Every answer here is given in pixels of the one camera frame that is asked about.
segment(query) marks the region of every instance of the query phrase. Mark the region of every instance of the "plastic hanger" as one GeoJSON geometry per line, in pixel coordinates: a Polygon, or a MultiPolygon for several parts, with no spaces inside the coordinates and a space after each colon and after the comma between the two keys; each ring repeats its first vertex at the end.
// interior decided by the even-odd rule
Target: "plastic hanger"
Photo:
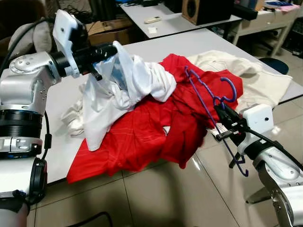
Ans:
{"type": "MultiPolygon", "coordinates": [[[[207,84],[204,83],[204,82],[201,80],[201,78],[199,77],[199,75],[196,74],[195,71],[191,70],[188,66],[185,66],[185,73],[186,73],[186,76],[187,76],[188,79],[189,79],[189,82],[191,83],[192,87],[194,88],[194,90],[195,90],[195,92],[196,92],[196,94],[197,94],[199,100],[201,101],[201,104],[203,105],[203,107],[204,107],[204,109],[206,110],[208,116],[209,116],[210,119],[212,120],[212,122],[213,122],[215,128],[217,129],[217,131],[218,131],[219,133],[221,133],[220,130],[219,130],[219,128],[218,128],[217,125],[216,125],[216,122],[214,121],[214,118],[212,117],[211,113],[209,112],[207,106],[205,105],[205,103],[204,103],[204,101],[203,101],[203,99],[202,99],[200,93],[198,92],[198,90],[197,90],[195,84],[193,83],[193,80],[192,80],[192,78],[191,78],[191,75],[194,75],[195,77],[197,77],[199,83],[202,84],[202,85],[206,88],[207,92],[208,92],[208,93],[210,94],[210,96],[213,98],[213,104],[214,104],[214,106],[216,105],[216,104],[215,104],[216,100],[218,100],[218,101],[220,102],[220,105],[222,105],[222,109],[225,109],[225,105],[224,105],[224,103],[223,103],[224,101],[229,102],[229,103],[232,103],[232,102],[236,101],[236,99],[237,99],[237,91],[236,91],[236,88],[235,88],[234,84],[232,83],[232,81],[231,81],[230,79],[228,79],[228,78],[226,78],[226,77],[221,77],[220,80],[221,80],[222,82],[227,82],[227,83],[231,86],[231,88],[232,88],[232,98],[227,98],[226,96],[219,97],[219,96],[215,96],[215,95],[212,93],[212,91],[210,90],[210,88],[207,86],[207,84]]],[[[241,172],[245,177],[248,177],[248,175],[249,175],[248,170],[245,169],[245,172],[244,172],[243,169],[242,169],[242,167],[240,166],[240,164],[245,163],[245,158],[244,158],[244,156],[241,156],[241,160],[238,160],[238,159],[233,155],[233,153],[232,153],[230,147],[228,146],[227,142],[226,142],[225,140],[223,140],[223,142],[224,142],[225,146],[227,147],[227,149],[228,149],[230,155],[232,156],[232,159],[233,159],[234,163],[237,165],[237,167],[238,167],[238,169],[240,170],[240,172],[241,172]]]]}

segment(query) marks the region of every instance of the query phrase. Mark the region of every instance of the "remote control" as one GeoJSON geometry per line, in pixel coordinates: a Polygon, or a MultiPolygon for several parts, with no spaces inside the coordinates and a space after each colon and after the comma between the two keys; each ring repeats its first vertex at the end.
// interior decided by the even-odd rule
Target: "remote control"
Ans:
{"type": "Polygon", "coordinates": [[[145,19],[144,23],[145,24],[150,24],[150,23],[154,23],[154,22],[157,22],[157,21],[160,21],[160,20],[161,20],[160,17],[151,17],[151,18],[145,19]]]}

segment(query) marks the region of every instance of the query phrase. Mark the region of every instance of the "cardboard box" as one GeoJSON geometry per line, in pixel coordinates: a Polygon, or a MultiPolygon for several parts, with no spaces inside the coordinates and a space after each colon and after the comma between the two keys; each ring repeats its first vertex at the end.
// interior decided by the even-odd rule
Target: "cardboard box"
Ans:
{"type": "Polygon", "coordinates": [[[97,21],[91,24],[86,25],[86,30],[88,31],[89,36],[108,32],[112,30],[127,28],[132,26],[133,23],[128,18],[122,18],[117,20],[108,20],[108,21],[97,21]]]}
{"type": "Polygon", "coordinates": [[[117,40],[122,45],[133,42],[133,23],[128,18],[98,21],[86,25],[91,45],[117,40]]]}
{"type": "Polygon", "coordinates": [[[98,45],[101,43],[108,43],[118,41],[121,45],[131,44],[137,42],[136,36],[134,36],[134,28],[126,28],[120,31],[105,32],[89,36],[91,45],[98,45]]]}
{"type": "Polygon", "coordinates": [[[264,2],[265,2],[265,0],[258,0],[257,4],[256,4],[256,7],[255,7],[255,10],[260,11],[263,8],[264,2]]]}

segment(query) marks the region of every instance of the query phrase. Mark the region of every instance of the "red shirt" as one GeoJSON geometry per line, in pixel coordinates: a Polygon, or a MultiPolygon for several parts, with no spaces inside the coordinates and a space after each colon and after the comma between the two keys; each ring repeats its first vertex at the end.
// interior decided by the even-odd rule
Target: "red shirt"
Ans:
{"type": "MultiPolygon", "coordinates": [[[[221,82],[221,77],[227,77],[233,82],[237,98],[243,94],[241,78],[227,70],[204,72],[185,57],[174,54],[170,54],[160,64],[177,82],[169,99],[161,103],[147,96],[133,111],[112,125],[96,151],[90,152],[84,140],[68,172],[69,183],[102,173],[113,175],[119,170],[140,171],[159,158],[179,163],[181,168],[185,168],[186,162],[202,145],[206,128],[213,128],[206,110],[186,77],[185,66],[193,69],[216,96],[232,97],[230,85],[221,82]],[[163,126],[170,126],[167,136],[163,126]]],[[[196,78],[193,81],[210,113],[218,120],[212,97],[196,78]]],[[[236,101],[228,103],[233,109],[237,104],[236,101]]]]}

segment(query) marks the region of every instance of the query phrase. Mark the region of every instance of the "floor tile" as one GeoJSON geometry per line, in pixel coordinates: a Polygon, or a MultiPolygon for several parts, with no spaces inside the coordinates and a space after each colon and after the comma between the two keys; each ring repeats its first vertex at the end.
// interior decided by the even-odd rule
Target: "floor tile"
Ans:
{"type": "MultiPolygon", "coordinates": [[[[37,208],[36,227],[64,227],[86,220],[101,211],[110,214],[114,227],[131,226],[123,179],[37,208]]],[[[109,226],[105,217],[97,221],[93,226],[109,226]]]]}
{"type": "Polygon", "coordinates": [[[35,204],[35,205],[30,206],[30,210],[35,210],[35,209],[36,209],[36,204],[35,204]]]}
{"type": "Polygon", "coordinates": [[[151,162],[149,163],[145,168],[143,168],[143,170],[139,171],[139,172],[133,172],[133,171],[126,171],[126,170],[123,170],[123,177],[127,177],[127,176],[130,176],[130,175],[133,175],[133,174],[137,174],[137,173],[140,173],[144,170],[147,170],[147,169],[150,169],[150,168],[153,168],[153,167],[156,167],[156,166],[160,166],[160,165],[163,165],[167,163],[167,160],[164,160],[164,159],[159,159],[157,162],[151,162]]]}
{"type": "Polygon", "coordinates": [[[297,106],[303,108],[303,97],[296,98],[292,102],[295,103],[297,106]]]}
{"type": "MultiPolygon", "coordinates": [[[[278,124],[273,130],[276,135],[271,133],[271,139],[279,141],[300,162],[303,162],[302,128],[303,117],[299,116],[278,124]]],[[[235,153],[236,147],[231,141],[228,143],[235,153]]],[[[207,149],[200,148],[197,156],[241,227],[273,227],[277,224],[272,201],[245,203],[247,197],[263,187],[248,157],[246,164],[242,165],[243,169],[249,170],[250,175],[246,178],[237,167],[228,167],[231,157],[223,144],[207,149]]]]}
{"type": "Polygon", "coordinates": [[[135,227],[238,226],[196,155],[125,178],[135,227]]]}
{"type": "Polygon", "coordinates": [[[28,214],[27,227],[35,227],[35,213],[36,213],[36,210],[32,210],[28,214]]]}
{"type": "Polygon", "coordinates": [[[37,204],[37,207],[45,206],[47,204],[71,197],[121,178],[122,173],[119,172],[112,177],[104,174],[72,184],[68,184],[67,181],[54,183],[53,185],[47,187],[46,196],[40,203],[37,204]]]}
{"type": "Polygon", "coordinates": [[[252,46],[252,54],[253,56],[256,56],[256,58],[268,58],[268,49],[262,48],[259,45],[253,45],[252,46]]]}
{"type": "Polygon", "coordinates": [[[290,69],[288,75],[293,77],[294,82],[303,85],[303,68],[290,69]]]}
{"type": "Polygon", "coordinates": [[[284,61],[289,68],[303,67],[303,59],[293,56],[293,54],[285,49],[281,49],[279,54],[274,58],[284,61]]]}
{"type": "Polygon", "coordinates": [[[273,110],[274,123],[279,124],[303,114],[303,109],[293,102],[278,105],[273,110]]]}
{"type": "Polygon", "coordinates": [[[207,132],[207,135],[204,137],[204,142],[202,144],[202,147],[203,148],[211,148],[211,147],[217,146],[218,144],[219,144],[219,142],[217,142],[215,140],[212,133],[207,132]]]}

